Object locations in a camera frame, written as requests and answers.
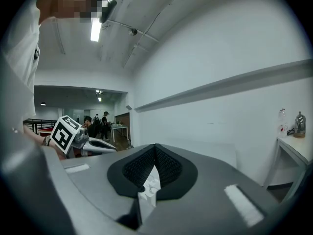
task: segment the table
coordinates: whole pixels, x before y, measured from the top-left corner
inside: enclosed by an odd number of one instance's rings
[[[277,169],[281,151],[287,152],[290,157],[298,164],[297,176],[287,195],[283,199],[290,199],[299,188],[303,178],[312,169],[313,162],[313,138],[306,134],[305,138],[298,139],[290,135],[286,138],[277,138],[277,148],[274,155],[274,161],[265,180],[264,187],[267,188],[271,183]]]
[[[115,136],[114,136],[114,130],[116,129],[122,129],[122,136],[124,135],[123,129],[126,128],[126,135],[128,140],[128,126],[126,125],[111,125],[111,138],[113,138],[113,142],[115,143]]]

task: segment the gray plastic surface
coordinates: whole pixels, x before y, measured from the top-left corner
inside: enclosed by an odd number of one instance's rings
[[[140,149],[59,162],[46,154],[50,173],[72,222],[79,234],[133,234],[115,223],[128,214],[132,198],[118,195],[107,179],[110,165]],[[195,185],[179,200],[158,201],[152,214],[136,231],[144,234],[232,234],[247,229],[239,213],[226,196],[228,185],[238,184],[262,212],[269,214],[276,200],[257,183],[218,159],[184,149],[165,148],[189,159],[198,169]],[[63,168],[88,164],[90,169],[67,175]]]

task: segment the white strip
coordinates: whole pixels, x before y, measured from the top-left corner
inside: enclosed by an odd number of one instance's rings
[[[65,171],[67,172],[67,174],[71,174],[71,173],[75,173],[78,171],[88,170],[89,168],[90,166],[88,164],[83,164],[83,165],[81,164],[78,166],[66,168]]]
[[[254,226],[264,218],[236,185],[227,186],[224,191],[248,227]]]

